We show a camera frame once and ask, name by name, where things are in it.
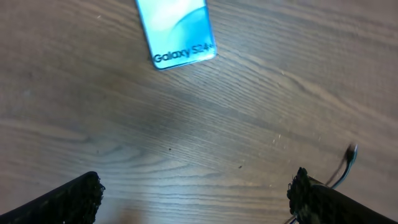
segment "wooden surface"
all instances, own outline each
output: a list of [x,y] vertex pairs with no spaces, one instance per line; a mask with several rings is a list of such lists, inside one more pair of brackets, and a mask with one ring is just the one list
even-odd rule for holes
[[398,3],[211,0],[218,56],[155,71],[132,0],[0,1],[0,213],[89,170],[97,223],[283,223],[302,166],[398,220]]

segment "smartphone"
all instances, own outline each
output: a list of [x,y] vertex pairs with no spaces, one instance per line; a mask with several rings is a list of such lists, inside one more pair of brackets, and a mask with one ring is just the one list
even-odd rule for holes
[[152,61],[159,70],[217,53],[206,0],[136,0]]

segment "blue phone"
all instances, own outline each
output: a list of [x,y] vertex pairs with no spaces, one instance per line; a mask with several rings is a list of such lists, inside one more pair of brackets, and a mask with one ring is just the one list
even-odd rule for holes
[[152,61],[159,70],[213,58],[206,0],[136,0]]

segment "phone screen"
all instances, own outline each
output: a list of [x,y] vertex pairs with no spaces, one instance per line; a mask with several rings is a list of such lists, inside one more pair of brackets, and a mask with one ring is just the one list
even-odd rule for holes
[[156,68],[172,68],[216,55],[205,0],[136,1]]

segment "wood grain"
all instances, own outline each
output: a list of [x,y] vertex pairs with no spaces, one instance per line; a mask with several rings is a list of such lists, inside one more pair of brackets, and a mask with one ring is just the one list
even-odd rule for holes
[[98,223],[283,223],[292,174],[398,220],[398,4],[208,1],[218,56],[165,72],[131,0],[0,2],[0,213],[95,170]]

